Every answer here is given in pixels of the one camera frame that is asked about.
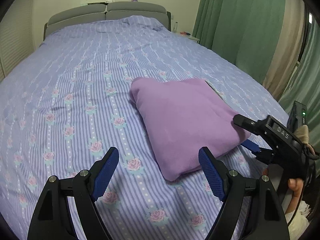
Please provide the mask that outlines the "person's right hand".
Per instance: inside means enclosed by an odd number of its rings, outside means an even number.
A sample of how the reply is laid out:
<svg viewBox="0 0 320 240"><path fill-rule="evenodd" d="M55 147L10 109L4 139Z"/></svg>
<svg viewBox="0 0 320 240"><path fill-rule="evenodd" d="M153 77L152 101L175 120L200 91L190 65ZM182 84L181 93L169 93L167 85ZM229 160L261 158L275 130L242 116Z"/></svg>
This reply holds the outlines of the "person's right hand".
<svg viewBox="0 0 320 240"><path fill-rule="evenodd" d="M283 177L283 168L276 164L269 165L264 169L263 175L269 177L274 189L277 191ZM302 188L303 181L300 178L291 178L287 181L287 185L284 186L284 199L280 197L280 203L285 214L295 211L296 207L299 205Z"/></svg>

